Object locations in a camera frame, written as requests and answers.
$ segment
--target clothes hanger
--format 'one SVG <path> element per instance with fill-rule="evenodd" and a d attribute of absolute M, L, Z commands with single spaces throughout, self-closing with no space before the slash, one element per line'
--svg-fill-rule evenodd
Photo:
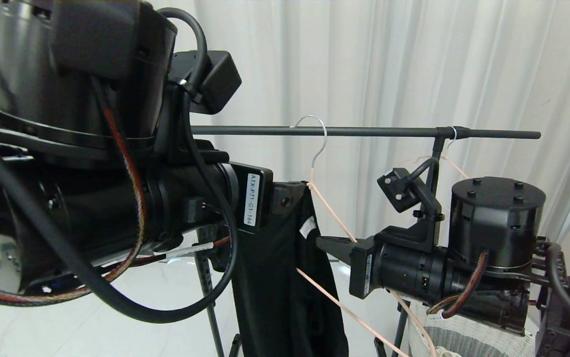
<path fill-rule="evenodd" d="M 344 225 L 344 223 L 342 223 L 342 220 L 340 220 L 340 217 L 338 217 L 338 215 L 334 212 L 334 210 L 331 208 L 330 204 L 324 199 L 323 195 L 320 193 L 320 191 L 318 190 L 318 188 L 316 187 L 315 183 L 314 183 L 314 166 L 315 166 L 315 161 L 318 158 L 318 156 L 321 154 L 321 152 L 324 151 L 324 148 L 327 146 L 327 141 L 328 141 L 328 135 L 327 135 L 327 128 L 325 127 L 324 122 L 317 116 L 315 115 L 305 115 L 302 118 L 300 118 L 298 120 L 298 122 L 293 125 L 290 126 L 290 128 L 296 128 L 301 121 L 303 121 L 303 119 L 305 118 L 314 118 L 316 120 L 318 120 L 318 122 L 321 124 L 321 126 L 323 126 L 323 131 L 324 131 L 324 140 L 323 140 L 323 146 L 321 147 L 321 149 L 314 155 L 314 158 L 312 159 L 312 168 L 311 168 L 311 172 L 310 172 L 310 180 L 307 183 L 307 186 L 313 190 L 314 192 L 316 192 L 317 196 L 321 199 L 321 201 L 323 202 L 323 204 L 326 206 L 326 208 L 329 210 L 329 212 L 331 213 L 331 215 L 333 216 L 333 218 L 336 220 L 336 222 L 340 225 L 340 228 L 342 228 L 342 230 L 344 231 L 344 233 L 346 233 L 346 235 L 349 237 L 349 239 L 352 242 L 357 242 L 357 239 L 355 239 L 355 237 L 353 237 L 353 235 L 351 234 L 351 232 L 346 228 L 346 226 Z M 399 356 L 401 357 L 410 357 L 409 355 L 407 355 L 406 353 L 404 353 L 402 350 L 400 350 L 396 345 L 390 343 L 390 341 L 388 341 L 387 339 L 385 339 L 384 337 L 382 337 L 382 335 L 380 335 L 378 332 L 376 332 L 376 330 L 374 330 L 373 328 L 371 328 L 369 325 L 367 325 L 366 322 L 364 322 L 364 320 L 362 320 L 361 318 L 359 318 L 355 313 L 353 313 L 353 311 L 351 311 L 350 309 L 348 309 L 348 307 L 346 307 L 344 305 L 344 303 L 340 302 L 337 298 L 335 298 L 334 296 L 332 296 L 332 294 L 330 294 L 329 292 L 327 292 L 327 290 L 325 290 L 323 287 L 321 287 L 321 285 L 319 285 L 318 283 L 316 283 L 312 278 L 310 278 L 307 274 L 305 274 L 301 269 L 299 269 L 298 267 L 296 268 L 296 271 L 298 271 L 298 273 L 305 278 L 305 280 L 307 280 L 310 284 L 312 284 L 316 289 L 318 289 L 321 293 L 323 293 L 328 299 L 330 299 L 333 303 L 335 303 L 336 305 L 338 305 L 340 307 L 340 309 L 342 309 L 344 312 L 346 312 L 346 314 L 348 314 L 349 316 L 351 316 L 353 319 L 355 319 L 355 321 L 357 321 L 357 323 L 359 323 L 360 325 L 362 325 L 362 327 L 366 328 L 369 332 L 371 332 L 371 334 L 375 335 L 375 337 L 378 337 L 378 339 L 380 339 L 380 341 L 382 341 L 382 343 L 384 343 L 385 345 L 389 346 L 389 348 L 391 348 L 393 351 L 396 351 L 396 353 L 398 353 Z M 424 328 L 424 326 L 421 324 L 421 322 L 419 321 L 419 319 L 417 318 L 417 316 L 415 316 L 415 314 L 412 312 L 412 310 L 410 310 L 410 307 L 403 301 L 403 298 L 401 298 L 401 296 L 399 296 L 398 293 L 394 292 L 393 290 L 389 290 L 389 292 L 391 294 L 393 294 L 393 296 L 398 299 L 398 303 L 400 303 L 400 305 L 402 306 L 402 308 L 406 311 L 406 313 L 408 314 L 409 318 L 412 320 L 412 322 L 416 325 L 416 327 L 418 327 L 419 331 L 421 332 L 421 335 L 424 337 L 424 339 L 426 340 L 426 342 L 428 343 L 428 346 L 430 348 L 430 356 L 431 357 L 437 357 L 437 351 L 435 350 L 435 344 L 433 343 L 433 340 L 430 338 L 430 335 L 428 335 L 428 332 L 426 332 L 426 329 Z"/>

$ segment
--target black garment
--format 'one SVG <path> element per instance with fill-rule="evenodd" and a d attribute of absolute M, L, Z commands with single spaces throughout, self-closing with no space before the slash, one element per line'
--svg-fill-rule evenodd
<path fill-rule="evenodd" d="M 307 187 L 290 208 L 257 235 L 239 232 L 232 288 L 244 355 L 347 357 L 340 308 L 296 271 L 337 298 L 327 254 L 315 245 L 320 231 Z"/>

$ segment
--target white wicker basket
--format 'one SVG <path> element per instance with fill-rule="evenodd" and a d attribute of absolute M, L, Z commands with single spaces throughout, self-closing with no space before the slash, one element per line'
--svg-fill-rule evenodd
<path fill-rule="evenodd" d="M 533 357 L 532 334 L 516 336 L 461 316 L 449 319 L 426 318 L 426 307 L 412 303 L 410 309 L 423 323 L 435 347 L 442 346 L 462 357 Z M 426 340 L 409 320 L 409 345 L 412 357 L 430 357 Z"/>

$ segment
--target cylindrical motor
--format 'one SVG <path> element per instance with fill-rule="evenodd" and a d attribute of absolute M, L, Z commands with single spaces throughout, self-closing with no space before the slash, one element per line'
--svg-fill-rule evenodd
<path fill-rule="evenodd" d="M 545 193 L 502 177 L 453 186 L 450 254 L 471 266 L 488 251 L 487 271 L 516 272 L 532 261 Z"/>
<path fill-rule="evenodd" d="M 0 147 L 6 163 L 45 204 L 52 217 L 94 266 L 124 257 L 137 238 L 133 186 L 123 170 L 88 170 L 45 165 L 31 156 Z M 209 165 L 220 189 L 235 208 L 235 173 L 227 163 Z M 181 243 L 181 233 L 221 220 L 219 214 L 194 214 L 203 202 L 215 203 L 196 167 L 161 167 L 141 173 L 147 202 L 144 248 Z M 0 186 L 0 290 L 22 292 L 69 273 L 47 242 Z"/>
<path fill-rule="evenodd" d="M 53 6 L 49 0 L 0 4 L 0 125 L 38 140 L 113 151 L 89 76 L 54 66 L 50 52 Z M 154 144 L 177 29 L 149 4 L 142 3 L 139 9 L 128 76 L 108 95 L 129 146 L 147 152 Z M 66 160 L 53 162 L 75 166 Z"/>

